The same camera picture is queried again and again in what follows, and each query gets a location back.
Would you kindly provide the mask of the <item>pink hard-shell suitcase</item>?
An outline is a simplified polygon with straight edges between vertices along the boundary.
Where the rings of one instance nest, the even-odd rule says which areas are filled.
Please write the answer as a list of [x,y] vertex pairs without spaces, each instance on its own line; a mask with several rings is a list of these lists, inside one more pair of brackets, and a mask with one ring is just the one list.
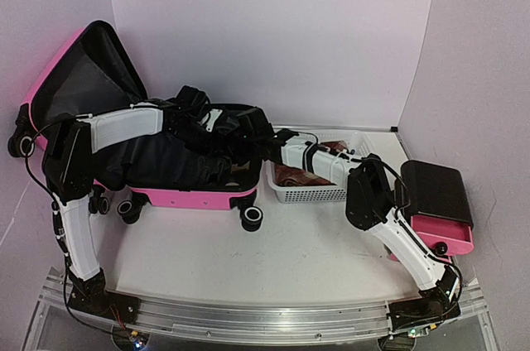
[[[188,87],[196,89],[183,86],[171,99]],[[196,90],[210,101],[205,92]],[[103,21],[92,22],[60,48],[27,94],[19,109],[16,128],[8,140],[7,149],[11,156],[23,159],[28,159],[36,147],[45,151],[46,139],[37,137],[36,133],[62,112],[103,112],[145,100],[163,99],[152,99],[147,95],[112,26]],[[237,103],[214,104],[230,106],[237,116],[254,108]],[[263,221],[263,212],[255,205],[257,185],[246,190],[229,189],[229,207],[226,209],[237,209],[242,227],[249,232],[258,230]],[[134,197],[134,193],[129,191],[129,196],[118,204],[117,212],[125,223],[134,224],[148,203],[143,205],[134,220],[127,220],[123,213],[125,205]]]

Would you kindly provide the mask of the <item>red plaid cloth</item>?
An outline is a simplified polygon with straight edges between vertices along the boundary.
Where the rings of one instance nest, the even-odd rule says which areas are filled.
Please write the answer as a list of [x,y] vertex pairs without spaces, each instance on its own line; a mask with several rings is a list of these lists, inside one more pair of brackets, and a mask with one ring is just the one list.
[[[344,140],[323,142],[322,146],[331,152],[349,152],[348,144]],[[292,168],[273,164],[274,182],[281,187],[309,187],[309,186],[327,186],[335,183],[322,178],[318,175],[302,169]]]

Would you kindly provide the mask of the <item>white perforated plastic basket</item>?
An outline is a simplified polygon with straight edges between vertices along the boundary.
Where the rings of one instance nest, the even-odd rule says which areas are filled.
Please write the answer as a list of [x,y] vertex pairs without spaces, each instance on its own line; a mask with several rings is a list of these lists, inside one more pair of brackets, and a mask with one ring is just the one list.
[[[375,153],[371,141],[365,132],[349,129],[295,128],[301,137],[314,142],[345,142],[346,149],[357,156],[368,156]],[[276,166],[270,161],[265,163],[266,177],[269,187],[275,192],[278,200],[284,204],[309,203],[309,202],[339,202],[346,200],[346,190],[337,185],[311,185],[311,186],[282,186],[276,181]]]

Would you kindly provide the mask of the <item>black dotted cloth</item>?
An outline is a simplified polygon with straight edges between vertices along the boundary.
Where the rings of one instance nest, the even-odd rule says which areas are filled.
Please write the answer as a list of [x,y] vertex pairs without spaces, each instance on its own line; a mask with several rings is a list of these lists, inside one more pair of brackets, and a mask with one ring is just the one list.
[[[159,190],[246,190],[258,183],[262,166],[257,160],[237,165],[227,156],[203,156],[162,133],[131,140],[122,163],[126,185]],[[244,185],[227,187],[230,179]]]

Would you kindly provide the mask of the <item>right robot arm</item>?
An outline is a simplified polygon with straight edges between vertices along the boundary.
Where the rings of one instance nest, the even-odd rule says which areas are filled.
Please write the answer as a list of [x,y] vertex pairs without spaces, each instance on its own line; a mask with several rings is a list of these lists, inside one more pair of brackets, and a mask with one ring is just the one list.
[[336,151],[291,129],[276,132],[257,107],[238,114],[237,119],[241,132],[235,140],[242,151],[345,189],[349,223],[380,240],[408,270],[421,295],[417,313],[424,320],[455,309],[461,293],[460,270],[435,257],[403,218],[403,207],[393,198],[386,176],[392,167],[374,154]]

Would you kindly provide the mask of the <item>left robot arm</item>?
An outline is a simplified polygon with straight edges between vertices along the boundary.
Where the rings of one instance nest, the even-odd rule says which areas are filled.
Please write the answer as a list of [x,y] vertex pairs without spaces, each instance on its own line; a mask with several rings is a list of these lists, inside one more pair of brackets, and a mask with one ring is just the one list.
[[108,209],[108,190],[134,193],[123,212],[130,221],[146,203],[228,208],[238,131],[233,108],[189,87],[170,100],[62,112],[41,127],[44,189],[69,274],[82,283],[102,276],[90,218]]

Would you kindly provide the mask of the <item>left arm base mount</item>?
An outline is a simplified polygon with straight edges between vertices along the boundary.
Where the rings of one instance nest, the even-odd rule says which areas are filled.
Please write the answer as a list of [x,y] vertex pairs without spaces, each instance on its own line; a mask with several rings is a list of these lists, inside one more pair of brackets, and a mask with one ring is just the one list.
[[140,304],[141,301],[136,296],[104,288],[82,291],[75,287],[67,299],[67,306],[76,312],[114,320],[124,325],[137,322]]

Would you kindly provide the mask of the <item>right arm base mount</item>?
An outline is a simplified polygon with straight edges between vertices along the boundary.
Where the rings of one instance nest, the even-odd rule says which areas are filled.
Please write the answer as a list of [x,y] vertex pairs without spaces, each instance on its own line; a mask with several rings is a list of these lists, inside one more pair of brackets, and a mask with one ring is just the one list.
[[445,320],[459,316],[460,306],[458,303],[443,305],[441,301],[428,299],[393,302],[389,305],[388,312],[393,333],[401,333],[429,325],[440,325]]

